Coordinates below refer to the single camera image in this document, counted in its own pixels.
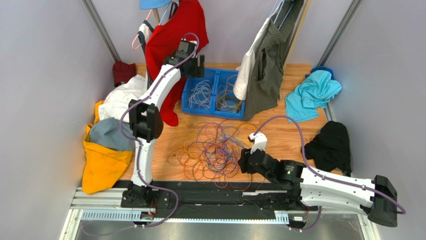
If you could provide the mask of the red t-shirt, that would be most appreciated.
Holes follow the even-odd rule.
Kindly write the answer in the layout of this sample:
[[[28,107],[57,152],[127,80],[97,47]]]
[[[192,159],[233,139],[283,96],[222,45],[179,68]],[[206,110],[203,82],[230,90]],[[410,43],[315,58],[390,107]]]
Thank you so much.
[[[155,27],[145,48],[146,66],[153,80],[159,75],[165,58],[178,49],[182,37],[187,33],[198,36],[198,50],[209,43],[204,10],[197,0],[181,0],[174,16],[164,25]],[[179,124],[174,108],[181,99],[185,83],[185,78],[180,79],[168,93],[160,108],[163,122],[171,127]]]

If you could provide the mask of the blue hat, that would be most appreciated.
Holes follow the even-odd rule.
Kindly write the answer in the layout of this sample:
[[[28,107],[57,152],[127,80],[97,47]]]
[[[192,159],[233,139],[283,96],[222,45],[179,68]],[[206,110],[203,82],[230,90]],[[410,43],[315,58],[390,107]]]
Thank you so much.
[[[140,0],[140,10],[157,9],[168,5],[172,0]]]

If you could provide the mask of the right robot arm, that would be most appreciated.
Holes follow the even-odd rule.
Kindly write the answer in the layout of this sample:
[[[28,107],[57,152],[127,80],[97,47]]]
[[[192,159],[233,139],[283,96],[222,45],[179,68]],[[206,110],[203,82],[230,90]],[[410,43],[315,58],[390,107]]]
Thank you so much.
[[[283,187],[289,202],[357,212],[385,227],[398,225],[398,193],[385,176],[362,179],[336,175],[247,148],[241,150],[238,165],[243,174],[260,174]]]

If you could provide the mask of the wooden pole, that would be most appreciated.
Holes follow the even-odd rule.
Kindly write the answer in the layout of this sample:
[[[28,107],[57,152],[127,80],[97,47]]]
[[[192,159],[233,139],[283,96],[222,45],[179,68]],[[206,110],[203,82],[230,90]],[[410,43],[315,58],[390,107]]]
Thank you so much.
[[[300,33],[301,33],[301,29],[302,29],[303,24],[304,24],[304,21],[306,19],[306,16],[307,16],[309,9],[310,9],[310,6],[312,4],[312,0],[305,0],[303,3],[304,3],[303,7],[300,10],[298,19],[296,21],[296,25],[294,26],[294,30],[293,30],[293,33],[291,35],[291,41],[290,41],[289,46],[288,46],[288,53],[286,55],[285,62],[284,62],[284,65],[283,65],[284,68],[288,64],[290,64],[291,58],[294,55],[293,53],[295,51],[296,43],[298,41],[298,38],[299,38]]]

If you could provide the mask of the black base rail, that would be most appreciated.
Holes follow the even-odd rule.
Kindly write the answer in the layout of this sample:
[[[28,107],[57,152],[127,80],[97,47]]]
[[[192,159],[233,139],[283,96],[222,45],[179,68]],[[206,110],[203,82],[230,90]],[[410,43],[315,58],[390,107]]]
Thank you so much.
[[[211,182],[156,181],[146,197],[127,189],[127,181],[86,194],[75,192],[71,209],[80,209],[86,221],[132,222],[143,227],[166,223],[288,224],[304,223],[307,213],[364,214],[367,205],[349,196],[331,196],[324,190],[287,189],[266,182],[234,182],[230,190]]]

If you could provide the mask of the grey-blue cloth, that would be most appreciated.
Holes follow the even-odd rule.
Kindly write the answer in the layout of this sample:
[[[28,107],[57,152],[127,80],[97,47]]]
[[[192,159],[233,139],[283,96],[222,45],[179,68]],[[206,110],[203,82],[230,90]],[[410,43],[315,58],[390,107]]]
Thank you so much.
[[[120,121],[113,117],[100,120],[90,129],[89,142],[119,152],[135,148],[135,142],[122,134]]]

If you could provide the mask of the white cloth with black trim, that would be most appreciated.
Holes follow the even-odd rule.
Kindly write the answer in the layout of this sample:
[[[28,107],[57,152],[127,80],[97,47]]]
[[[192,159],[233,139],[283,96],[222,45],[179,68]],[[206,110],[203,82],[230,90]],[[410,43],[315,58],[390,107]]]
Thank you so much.
[[[149,71],[146,70],[145,76],[137,72],[127,83],[115,87],[105,100],[96,107],[98,119],[100,121],[108,118],[120,120],[128,109],[130,101],[142,97],[152,81]]]

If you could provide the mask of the metal corner rail right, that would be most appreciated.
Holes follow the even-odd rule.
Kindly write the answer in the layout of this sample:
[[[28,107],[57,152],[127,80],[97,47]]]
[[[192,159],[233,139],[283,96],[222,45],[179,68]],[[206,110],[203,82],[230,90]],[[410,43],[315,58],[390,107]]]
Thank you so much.
[[[325,66],[331,57],[334,49],[338,45],[340,39],[344,35],[346,29],[349,27],[352,19],[356,15],[358,9],[362,5],[363,0],[352,0],[348,9],[346,10],[345,14],[343,15],[343,18],[341,19],[339,25],[337,26],[334,34],[332,35],[328,45],[326,46],[323,54],[321,55],[321,58],[319,59],[319,62],[317,64],[317,67]]]

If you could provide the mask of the turquoise cloth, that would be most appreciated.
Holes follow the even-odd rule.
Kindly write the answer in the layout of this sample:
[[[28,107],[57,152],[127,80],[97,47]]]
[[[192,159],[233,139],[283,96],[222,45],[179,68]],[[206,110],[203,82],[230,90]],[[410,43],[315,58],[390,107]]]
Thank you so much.
[[[324,109],[342,90],[337,80],[331,79],[327,71],[319,70],[310,74],[285,97],[285,113],[296,122],[317,118],[318,108]]]

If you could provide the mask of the dark red cloth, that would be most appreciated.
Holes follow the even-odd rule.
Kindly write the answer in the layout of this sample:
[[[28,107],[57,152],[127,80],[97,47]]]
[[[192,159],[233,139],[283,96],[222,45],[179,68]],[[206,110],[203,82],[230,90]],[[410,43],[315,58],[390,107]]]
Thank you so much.
[[[137,74],[137,67],[135,63],[127,64],[122,61],[117,61],[112,66],[112,74],[114,80],[114,87],[118,87],[127,83],[131,78]]]

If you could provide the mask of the metal corner rail left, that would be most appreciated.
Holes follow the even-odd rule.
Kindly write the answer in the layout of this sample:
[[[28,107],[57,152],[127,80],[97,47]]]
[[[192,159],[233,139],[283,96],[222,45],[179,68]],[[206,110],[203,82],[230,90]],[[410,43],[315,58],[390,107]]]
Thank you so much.
[[[107,51],[114,62],[121,61],[120,55],[114,46],[111,36],[109,35],[106,26],[92,0],[81,0],[84,8],[86,9],[89,17],[91,18],[100,38],[102,39]]]

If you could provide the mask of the olive green hanging garment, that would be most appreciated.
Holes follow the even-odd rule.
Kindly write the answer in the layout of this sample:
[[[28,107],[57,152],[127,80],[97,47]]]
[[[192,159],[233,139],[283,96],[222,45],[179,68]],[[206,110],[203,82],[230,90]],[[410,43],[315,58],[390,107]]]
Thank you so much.
[[[305,2],[285,0],[266,20],[265,30],[254,47],[254,63],[248,79],[244,121],[278,105],[293,32]]]

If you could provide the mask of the yellow cloth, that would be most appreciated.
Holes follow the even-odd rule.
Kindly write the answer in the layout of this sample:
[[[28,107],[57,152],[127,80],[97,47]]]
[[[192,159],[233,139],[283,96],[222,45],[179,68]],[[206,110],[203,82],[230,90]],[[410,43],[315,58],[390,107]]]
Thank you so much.
[[[82,190],[91,195],[108,190],[121,179],[127,171],[133,151],[116,151],[100,144],[90,142],[90,130],[100,122],[98,108],[101,100],[94,106],[94,122],[88,123],[83,140],[86,163],[82,175]]]

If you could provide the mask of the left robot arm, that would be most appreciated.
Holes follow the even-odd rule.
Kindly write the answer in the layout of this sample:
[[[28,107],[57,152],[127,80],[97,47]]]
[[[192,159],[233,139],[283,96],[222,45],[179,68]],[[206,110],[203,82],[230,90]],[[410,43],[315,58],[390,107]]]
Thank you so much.
[[[135,140],[135,161],[131,181],[123,193],[123,202],[146,207],[152,202],[152,162],[157,139],[164,122],[160,109],[181,78],[205,75],[204,55],[198,56],[198,42],[183,38],[177,50],[168,55],[148,90],[129,103],[129,126]]]

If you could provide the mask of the pink hanger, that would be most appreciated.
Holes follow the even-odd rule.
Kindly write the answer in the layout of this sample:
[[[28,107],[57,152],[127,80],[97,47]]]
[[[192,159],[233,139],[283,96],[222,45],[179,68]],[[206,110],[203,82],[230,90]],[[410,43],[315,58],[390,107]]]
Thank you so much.
[[[131,47],[133,50],[137,50],[139,48],[142,48],[143,50],[145,50],[145,47],[154,32],[154,27],[148,21],[152,13],[153,13],[153,9],[149,11],[146,19],[140,25],[138,32],[131,44]],[[138,46],[135,46],[136,40],[139,40]]]

